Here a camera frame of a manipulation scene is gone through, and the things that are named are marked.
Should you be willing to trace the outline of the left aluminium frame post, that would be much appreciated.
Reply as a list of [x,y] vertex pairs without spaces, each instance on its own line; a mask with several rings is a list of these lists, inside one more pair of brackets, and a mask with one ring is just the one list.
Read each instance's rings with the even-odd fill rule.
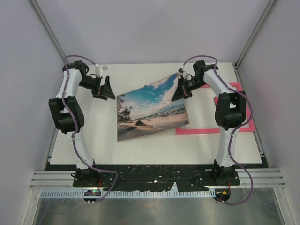
[[49,37],[54,49],[58,53],[59,57],[61,58],[62,62],[65,63],[65,57],[66,54],[61,47],[51,25],[49,24],[42,8],[39,6],[38,2],[36,0],[28,0],[28,3],[30,4],[31,8],[33,9],[36,17],[40,21],[43,29],[45,30],[47,36]]

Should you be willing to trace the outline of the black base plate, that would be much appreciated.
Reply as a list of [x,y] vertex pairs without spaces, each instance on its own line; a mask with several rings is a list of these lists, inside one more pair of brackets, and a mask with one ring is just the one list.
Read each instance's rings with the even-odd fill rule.
[[100,187],[105,191],[202,191],[209,186],[238,186],[237,172],[218,173],[208,165],[98,165],[100,172],[76,169],[71,173],[74,187]]

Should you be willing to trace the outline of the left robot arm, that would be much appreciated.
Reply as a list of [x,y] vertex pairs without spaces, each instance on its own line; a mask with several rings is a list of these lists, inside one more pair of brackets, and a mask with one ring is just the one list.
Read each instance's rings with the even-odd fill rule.
[[89,67],[81,60],[66,64],[62,69],[60,91],[48,101],[55,127],[66,135],[77,157],[76,170],[71,174],[76,187],[94,187],[100,182],[100,171],[83,138],[85,118],[76,99],[77,91],[79,87],[84,87],[91,91],[94,98],[115,100],[110,78],[101,76],[106,69],[106,66],[95,64],[95,74],[88,75]]

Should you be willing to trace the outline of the beach photo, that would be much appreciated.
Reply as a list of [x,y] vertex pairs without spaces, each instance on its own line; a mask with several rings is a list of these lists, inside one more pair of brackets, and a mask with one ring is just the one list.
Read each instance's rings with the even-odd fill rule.
[[117,141],[138,138],[189,124],[184,99],[172,101],[179,76],[117,96]]

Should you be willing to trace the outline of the right aluminium frame post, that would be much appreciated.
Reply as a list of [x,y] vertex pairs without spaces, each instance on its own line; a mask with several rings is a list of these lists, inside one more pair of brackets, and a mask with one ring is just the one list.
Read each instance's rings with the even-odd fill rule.
[[265,6],[263,12],[261,13],[255,27],[253,28],[249,38],[246,41],[246,44],[244,45],[237,61],[234,64],[236,69],[238,69],[242,65],[246,55],[250,51],[252,45],[255,43],[256,39],[258,38],[259,34],[261,33],[262,29],[264,28],[268,18],[272,14],[272,12],[275,9],[278,2],[279,2],[279,0],[269,0],[267,2],[267,5]]

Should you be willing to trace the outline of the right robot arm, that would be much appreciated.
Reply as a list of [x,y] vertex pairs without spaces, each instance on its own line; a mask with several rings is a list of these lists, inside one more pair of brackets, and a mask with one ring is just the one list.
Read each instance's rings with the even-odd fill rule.
[[234,178],[236,162],[234,152],[237,134],[246,120],[245,92],[235,90],[226,82],[216,66],[207,65],[203,60],[193,64],[195,75],[187,79],[188,73],[182,65],[178,70],[178,86],[172,101],[192,97],[192,91],[208,85],[217,96],[215,121],[220,129],[219,148],[214,166],[212,179],[218,184],[226,184]]

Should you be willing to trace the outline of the aluminium frame post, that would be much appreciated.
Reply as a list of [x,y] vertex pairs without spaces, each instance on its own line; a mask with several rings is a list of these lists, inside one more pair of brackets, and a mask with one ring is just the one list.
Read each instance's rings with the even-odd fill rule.
[[242,65],[246,55],[250,51],[252,45],[255,43],[256,39],[258,38],[259,34],[261,33],[262,29],[264,28],[268,18],[272,14],[272,12],[275,9],[278,2],[279,2],[279,0],[269,0],[267,2],[267,5],[265,6],[263,12],[261,13],[255,27],[253,28],[249,38],[246,41],[246,44],[244,45],[237,61],[234,64],[236,69],[238,69]]
[[65,57],[66,54],[61,47],[51,25],[49,24],[42,8],[39,6],[38,2],[36,0],[28,0],[28,3],[30,4],[31,8],[33,9],[36,17],[40,21],[43,29],[45,30],[47,36],[49,37],[54,49],[58,53],[59,57],[61,58],[62,62],[65,63]]

